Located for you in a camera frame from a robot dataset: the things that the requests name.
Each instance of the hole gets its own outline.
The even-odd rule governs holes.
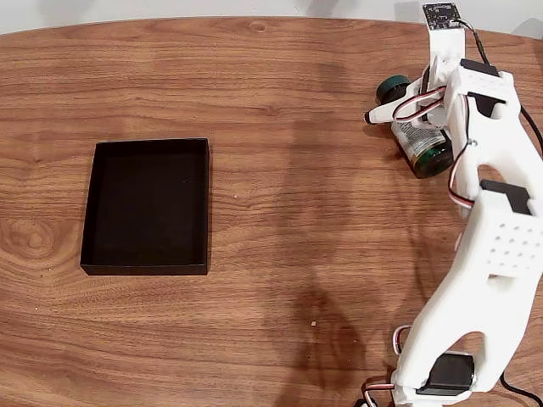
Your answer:
[[[469,354],[476,354],[484,343],[484,335],[481,332],[469,332],[460,339],[458,339],[449,350],[457,352],[467,352]]]
[[[505,182],[500,172],[495,168],[491,167],[490,165],[480,165],[479,167],[477,167],[477,173],[480,180]]]

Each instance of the wire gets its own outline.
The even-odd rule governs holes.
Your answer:
[[[405,122],[405,121],[412,121],[412,120],[416,119],[417,117],[425,115],[430,110],[437,108],[443,102],[443,98],[442,97],[439,98],[439,100],[436,100],[435,102],[429,104],[428,106],[423,107],[422,109],[418,110],[414,114],[410,114],[410,115],[405,116],[405,117],[398,117],[400,111],[402,109],[404,109],[405,107],[411,105],[412,103],[421,102],[422,100],[426,100],[428,98],[435,97],[435,95],[437,95],[438,93],[443,92],[445,89],[446,89],[446,86],[436,87],[435,89],[433,89],[431,91],[424,92],[424,93],[419,93],[419,94],[407,99],[406,101],[404,101],[404,102],[400,103],[398,106],[396,106],[396,109],[394,109],[394,112],[392,113],[392,119],[394,121]]]
[[[543,407],[543,401],[541,401],[541,399],[538,396],[536,396],[533,393],[527,392],[526,390],[522,390],[520,388],[513,387],[508,382],[506,382],[505,374],[506,374],[505,371],[503,373],[501,373],[500,383],[506,390],[509,390],[510,392],[520,394],[521,396],[533,399],[537,404],[540,405],[540,407]]]
[[[411,325],[400,325],[394,329],[392,334],[392,349],[397,356],[401,354],[400,335],[405,329],[411,328]]]
[[[418,110],[417,112],[415,112],[413,114],[410,114],[409,116],[396,117],[395,121],[398,121],[400,123],[404,123],[404,122],[407,122],[407,121],[415,120],[415,119],[417,119],[417,118],[419,118],[421,116],[424,116],[427,112],[429,112],[431,110],[434,110],[435,108],[440,106],[442,103],[443,103],[443,98],[440,98],[440,99],[436,100],[435,102],[432,102],[428,106],[424,106],[422,109]]]
[[[537,141],[540,143],[541,155],[543,155],[543,136],[541,135],[540,129],[537,128],[534,119],[532,119],[532,116],[529,115],[528,111],[522,104],[520,105],[520,113],[523,114],[526,121],[528,121],[529,126],[532,128],[532,131],[535,133]]]
[[[366,400],[367,407],[377,407],[373,403],[372,398],[370,397],[370,392],[372,390],[394,390],[394,384],[392,383],[372,384],[370,386],[364,387],[364,391],[362,392],[362,394],[364,395],[364,399]]]
[[[458,168],[458,165],[460,164],[460,158],[462,155],[466,152],[466,148],[469,145],[474,144],[472,140],[469,139],[469,102],[467,101],[467,96],[464,95],[464,107],[466,110],[466,144],[460,150],[460,153],[455,158],[455,161],[451,167],[451,171],[449,172],[449,197],[452,199],[452,201],[455,204],[459,204],[460,206],[471,209],[473,207],[473,204],[475,204],[475,201],[469,198],[465,198],[462,195],[459,195],[455,192],[453,189],[453,185],[455,182],[455,175],[456,175],[456,169]]]
[[[483,42],[479,38],[478,32],[473,28],[473,25],[469,24],[466,20],[456,19],[457,22],[468,28],[473,33],[473,38],[475,38],[475,44],[477,45],[477,50],[483,59],[483,62],[487,65],[490,65],[489,59],[486,57],[486,52],[484,51]]]
[[[487,65],[490,65],[490,61],[488,57],[486,56],[486,52],[484,51],[483,42],[479,38],[478,32],[473,28],[473,25],[469,24],[466,20],[462,19],[456,19],[456,21],[466,28],[468,28],[473,33],[473,38],[475,39],[475,44],[477,45],[477,50],[479,51],[479,54],[481,56],[481,59],[483,62]],[[535,133],[535,136],[537,137],[537,141],[540,144],[540,150],[541,155],[543,155],[543,136],[541,135],[540,129],[537,127],[537,125],[534,122],[534,119],[532,119],[532,116],[529,115],[528,110],[524,108],[524,106],[520,105],[520,113],[523,114],[526,121],[528,121],[529,126],[532,128],[532,131]]]

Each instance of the can label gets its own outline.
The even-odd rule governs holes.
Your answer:
[[[407,158],[415,164],[421,155],[430,148],[445,141],[445,136],[438,129],[417,129],[411,123],[392,124],[392,132],[406,153]]]

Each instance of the black cable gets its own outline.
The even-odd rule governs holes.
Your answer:
[[[526,390],[513,387],[508,382],[506,382],[505,374],[506,372],[504,371],[503,373],[501,373],[501,376],[500,376],[500,383],[505,389],[509,390],[510,392],[520,394],[521,396],[533,399],[537,404],[540,405],[540,407],[543,407],[543,401],[541,401],[541,399],[538,396],[536,396],[533,393],[527,392]]]
[[[486,53],[484,52],[483,42],[479,38],[478,32],[467,21],[464,21],[461,19],[457,21],[472,32],[473,38],[475,38],[475,44],[477,44],[477,50],[479,51],[479,54],[481,55],[481,59],[483,60],[485,64],[490,65],[490,61],[487,58]],[[534,119],[532,119],[532,116],[529,115],[528,110],[526,110],[522,104],[520,105],[520,113],[522,113],[526,121],[528,121],[529,126],[532,128],[532,131],[537,137],[537,141],[540,144],[541,155],[543,155],[543,136],[541,135],[540,129],[535,124]]]
[[[524,108],[522,104],[520,105],[520,113],[523,114],[529,126],[534,131],[535,136],[537,137],[537,141],[540,142],[541,155],[543,155],[543,136],[541,135],[540,129],[537,128],[534,119],[532,119],[532,116],[529,115],[528,111]]]

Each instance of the black box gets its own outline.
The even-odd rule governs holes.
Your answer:
[[[87,198],[89,275],[207,274],[206,139],[101,142]]]

